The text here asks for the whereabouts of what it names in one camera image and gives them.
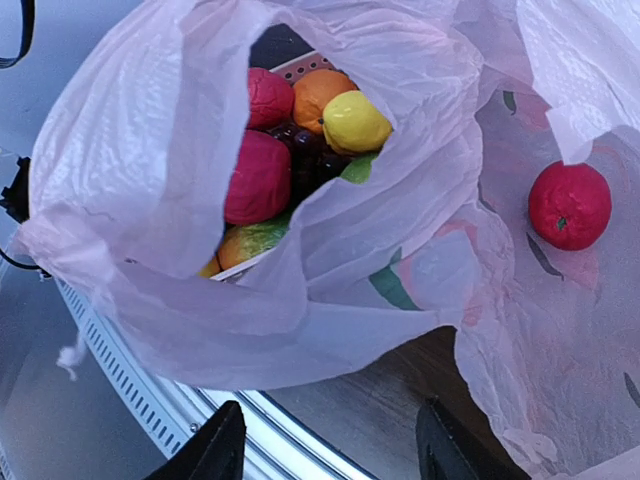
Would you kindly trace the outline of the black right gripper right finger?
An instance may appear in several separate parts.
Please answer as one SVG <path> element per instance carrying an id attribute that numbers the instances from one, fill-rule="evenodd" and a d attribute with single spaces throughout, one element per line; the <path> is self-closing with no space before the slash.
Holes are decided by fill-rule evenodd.
<path id="1" fill-rule="evenodd" d="M 427 398 L 416 420 L 419 471 L 426 480 L 529 479 L 492 454 L 437 397 Z"/>

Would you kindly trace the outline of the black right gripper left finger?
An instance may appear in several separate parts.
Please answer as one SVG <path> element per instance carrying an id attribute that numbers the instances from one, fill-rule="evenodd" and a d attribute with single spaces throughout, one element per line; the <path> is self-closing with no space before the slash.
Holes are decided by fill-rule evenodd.
<path id="1" fill-rule="evenodd" d="M 145 480 L 241 480 L 246 424 L 237 401 L 226 401 L 164 465 Z"/>

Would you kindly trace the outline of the red apple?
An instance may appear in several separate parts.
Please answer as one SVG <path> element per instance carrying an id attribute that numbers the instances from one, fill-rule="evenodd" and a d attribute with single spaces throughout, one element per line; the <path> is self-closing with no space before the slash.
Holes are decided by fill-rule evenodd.
<path id="1" fill-rule="evenodd" d="M 290 118 L 295 94 L 292 86 L 281 76 L 251 67 L 248 71 L 248 93 L 248 129 L 271 129 Z"/>
<path id="2" fill-rule="evenodd" d="M 244 226 L 270 220 L 288 205 L 290 192 L 288 147 L 267 133 L 247 130 L 225 200 L 225 221 Z"/>

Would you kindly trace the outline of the small red tangerine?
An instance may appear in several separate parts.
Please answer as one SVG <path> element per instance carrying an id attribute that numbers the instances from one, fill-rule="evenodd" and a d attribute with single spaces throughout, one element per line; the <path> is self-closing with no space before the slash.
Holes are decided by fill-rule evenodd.
<path id="1" fill-rule="evenodd" d="M 535 179 L 528 197 L 535 232 L 557 249 L 580 251 L 606 230 L 612 214 L 608 182 L 588 164 L 548 165 Z"/>

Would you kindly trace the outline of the yellow green pear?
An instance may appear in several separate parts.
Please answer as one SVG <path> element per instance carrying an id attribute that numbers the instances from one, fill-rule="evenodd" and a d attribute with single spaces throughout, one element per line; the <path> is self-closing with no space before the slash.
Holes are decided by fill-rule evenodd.
<path id="1" fill-rule="evenodd" d="M 359 90 L 332 99 L 321 120 L 325 141 L 340 154 L 379 151 L 393 132 L 389 120 Z"/>

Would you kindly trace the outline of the pink plastic bag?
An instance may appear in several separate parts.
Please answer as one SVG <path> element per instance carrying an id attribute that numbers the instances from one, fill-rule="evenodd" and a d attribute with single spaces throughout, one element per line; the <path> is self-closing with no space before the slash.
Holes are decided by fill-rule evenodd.
<path id="1" fill-rule="evenodd" d="M 369 180 L 304 201 L 237 284 L 197 272 L 249 115 L 250 50 L 285 23 L 391 122 Z M 603 175 L 580 251 L 542 239 L 550 164 Z M 146 1 L 35 141 L 14 238 L 140 362 L 216 390 L 357 371 L 441 326 L 471 396 L 535 479 L 639 475 L 639 5 L 635 1 Z"/>

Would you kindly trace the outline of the orange fruit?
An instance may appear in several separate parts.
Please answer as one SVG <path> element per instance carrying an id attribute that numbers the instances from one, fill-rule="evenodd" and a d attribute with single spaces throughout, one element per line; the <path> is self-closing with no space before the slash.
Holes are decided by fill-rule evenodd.
<path id="1" fill-rule="evenodd" d="M 303 76 L 294 84 L 293 90 L 294 123 L 313 134 L 321 135 L 321 118 L 325 106 L 342 93 L 358 90 L 358 86 L 344 73 L 320 69 Z"/>

